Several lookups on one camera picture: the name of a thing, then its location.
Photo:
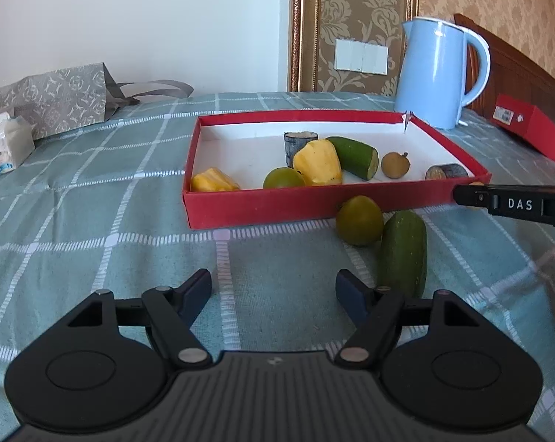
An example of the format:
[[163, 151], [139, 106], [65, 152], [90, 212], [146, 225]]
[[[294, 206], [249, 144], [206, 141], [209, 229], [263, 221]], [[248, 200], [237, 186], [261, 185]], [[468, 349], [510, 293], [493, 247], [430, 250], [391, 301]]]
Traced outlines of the yellow jackfruit piece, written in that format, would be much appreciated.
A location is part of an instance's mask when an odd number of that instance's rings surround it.
[[293, 158], [293, 169], [307, 186], [342, 184], [342, 168], [335, 147], [327, 139], [307, 143]]
[[192, 191], [197, 193], [233, 192], [240, 185], [220, 169], [208, 168], [192, 178]]

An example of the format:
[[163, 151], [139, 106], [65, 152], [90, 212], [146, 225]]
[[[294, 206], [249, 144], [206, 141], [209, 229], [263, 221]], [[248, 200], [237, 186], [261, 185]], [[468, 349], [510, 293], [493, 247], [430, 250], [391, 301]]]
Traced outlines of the small green lime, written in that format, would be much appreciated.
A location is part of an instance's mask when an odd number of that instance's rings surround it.
[[282, 166], [270, 171], [263, 181], [262, 188], [284, 189], [285, 187], [304, 187], [304, 178], [293, 168]]

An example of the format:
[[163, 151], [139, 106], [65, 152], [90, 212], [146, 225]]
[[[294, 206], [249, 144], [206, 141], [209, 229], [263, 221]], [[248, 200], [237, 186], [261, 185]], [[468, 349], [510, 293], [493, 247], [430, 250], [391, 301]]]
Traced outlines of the long green cucumber piece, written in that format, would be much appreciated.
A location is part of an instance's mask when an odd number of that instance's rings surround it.
[[399, 290], [407, 298], [420, 298], [426, 276], [425, 223], [413, 211], [397, 211], [383, 228], [376, 283]]

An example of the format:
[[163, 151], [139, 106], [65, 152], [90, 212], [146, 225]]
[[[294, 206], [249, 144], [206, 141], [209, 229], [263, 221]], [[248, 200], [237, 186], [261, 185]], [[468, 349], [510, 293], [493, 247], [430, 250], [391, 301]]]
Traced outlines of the red cardboard box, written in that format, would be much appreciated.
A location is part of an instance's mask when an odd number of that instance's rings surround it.
[[491, 121], [555, 162], [555, 123], [538, 107], [500, 94]]

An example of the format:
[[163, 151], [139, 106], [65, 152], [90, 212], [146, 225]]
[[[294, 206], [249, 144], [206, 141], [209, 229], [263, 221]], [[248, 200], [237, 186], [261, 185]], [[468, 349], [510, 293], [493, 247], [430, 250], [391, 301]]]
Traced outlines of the large green lime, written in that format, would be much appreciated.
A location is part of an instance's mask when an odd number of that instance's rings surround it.
[[335, 218], [337, 235], [349, 245], [377, 242], [384, 227], [383, 213], [370, 197], [356, 196], [342, 204]]

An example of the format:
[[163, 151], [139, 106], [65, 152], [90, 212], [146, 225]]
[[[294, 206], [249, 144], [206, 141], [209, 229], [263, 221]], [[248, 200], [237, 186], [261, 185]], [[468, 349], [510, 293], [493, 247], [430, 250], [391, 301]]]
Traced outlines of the lying dark sugarcane piece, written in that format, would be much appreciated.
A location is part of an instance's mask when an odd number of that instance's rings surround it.
[[460, 164], [433, 165], [425, 173], [426, 180], [468, 178], [468, 172]]

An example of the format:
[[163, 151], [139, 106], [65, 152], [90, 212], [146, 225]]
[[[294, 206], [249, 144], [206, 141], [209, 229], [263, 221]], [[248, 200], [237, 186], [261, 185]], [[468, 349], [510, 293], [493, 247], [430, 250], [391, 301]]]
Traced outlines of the wooden headboard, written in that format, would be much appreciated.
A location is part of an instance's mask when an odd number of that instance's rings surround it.
[[489, 44], [491, 69], [488, 83], [468, 109], [489, 119], [500, 94], [538, 107], [555, 124], [555, 79], [498, 36], [484, 29], [467, 16], [453, 15], [457, 25], [473, 30]]

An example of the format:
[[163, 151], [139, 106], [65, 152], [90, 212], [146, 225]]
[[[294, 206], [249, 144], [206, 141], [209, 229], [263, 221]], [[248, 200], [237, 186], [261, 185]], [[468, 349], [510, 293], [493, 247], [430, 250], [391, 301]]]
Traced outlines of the yellow jackfruit piece in tray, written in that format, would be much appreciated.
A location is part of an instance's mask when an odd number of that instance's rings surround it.
[[208, 168], [192, 178], [192, 191], [197, 193], [233, 192], [240, 185], [220, 169]]

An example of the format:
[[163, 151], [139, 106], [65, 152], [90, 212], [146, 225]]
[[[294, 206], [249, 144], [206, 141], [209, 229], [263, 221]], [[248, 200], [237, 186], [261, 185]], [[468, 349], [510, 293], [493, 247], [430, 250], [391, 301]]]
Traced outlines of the green cucumber half in tray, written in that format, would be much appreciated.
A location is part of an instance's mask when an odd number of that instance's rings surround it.
[[341, 136], [331, 136], [327, 140], [335, 147], [343, 170], [363, 180], [373, 178], [379, 165], [379, 155], [375, 148]]

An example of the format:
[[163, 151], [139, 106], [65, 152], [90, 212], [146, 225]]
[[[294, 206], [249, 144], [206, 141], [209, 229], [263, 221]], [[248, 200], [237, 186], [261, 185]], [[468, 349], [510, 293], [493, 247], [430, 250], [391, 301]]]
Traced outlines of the red shallow cardboard tray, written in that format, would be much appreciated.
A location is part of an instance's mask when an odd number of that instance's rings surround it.
[[197, 118], [182, 202], [192, 229], [330, 218], [352, 197], [381, 211], [451, 201], [491, 175], [410, 113], [282, 110]]

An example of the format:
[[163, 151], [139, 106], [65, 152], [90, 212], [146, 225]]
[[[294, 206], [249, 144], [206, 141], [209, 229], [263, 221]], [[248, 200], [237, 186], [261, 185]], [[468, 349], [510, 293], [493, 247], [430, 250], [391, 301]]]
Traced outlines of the light blue electric kettle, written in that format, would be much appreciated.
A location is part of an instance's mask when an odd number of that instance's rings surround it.
[[[406, 50], [394, 110], [411, 113], [436, 129], [451, 130], [462, 109], [474, 102], [488, 83], [489, 45], [474, 31], [433, 17], [415, 17], [402, 27]], [[466, 91], [469, 46], [477, 52], [480, 67], [472, 88]]]

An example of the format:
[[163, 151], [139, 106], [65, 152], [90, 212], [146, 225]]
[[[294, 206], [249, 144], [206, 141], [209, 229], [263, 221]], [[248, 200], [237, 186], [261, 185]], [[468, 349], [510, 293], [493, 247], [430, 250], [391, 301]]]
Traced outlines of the white tissue pack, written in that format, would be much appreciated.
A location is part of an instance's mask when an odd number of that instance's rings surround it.
[[32, 130], [24, 118], [0, 114], [0, 176], [18, 168], [33, 153]]

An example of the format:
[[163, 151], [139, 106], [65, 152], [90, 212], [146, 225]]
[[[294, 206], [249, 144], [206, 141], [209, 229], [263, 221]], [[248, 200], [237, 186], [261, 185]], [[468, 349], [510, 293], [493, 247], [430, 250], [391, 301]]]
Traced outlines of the grey patterned gift bag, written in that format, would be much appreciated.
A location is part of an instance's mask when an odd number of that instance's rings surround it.
[[106, 122], [144, 97], [189, 98], [193, 87], [175, 80], [145, 83], [147, 91], [123, 93], [103, 63], [64, 68], [22, 78], [0, 87], [0, 113], [22, 117], [33, 126], [33, 138], [43, 139]]

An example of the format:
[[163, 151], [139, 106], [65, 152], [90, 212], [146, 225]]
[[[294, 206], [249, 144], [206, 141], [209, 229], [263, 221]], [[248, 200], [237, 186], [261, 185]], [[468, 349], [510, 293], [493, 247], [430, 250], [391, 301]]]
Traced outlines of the white wall switch panel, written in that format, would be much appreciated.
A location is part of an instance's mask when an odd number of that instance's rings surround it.
[[334, 67], [336, 70], [362, 74], [386, 75], [388, 48], [372, 43], [337, 39]]

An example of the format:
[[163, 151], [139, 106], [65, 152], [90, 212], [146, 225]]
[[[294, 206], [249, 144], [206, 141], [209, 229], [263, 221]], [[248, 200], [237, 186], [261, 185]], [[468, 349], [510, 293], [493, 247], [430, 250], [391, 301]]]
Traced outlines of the gold ornate wall frame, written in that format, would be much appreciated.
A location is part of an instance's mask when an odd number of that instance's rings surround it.
[[[402, 24], [418, 0], [290, 0], [287, 88], [393, 96], [406, 38]], [[388, 49], [384, 75], [335, 67], [335, 44], [352, 40]]]

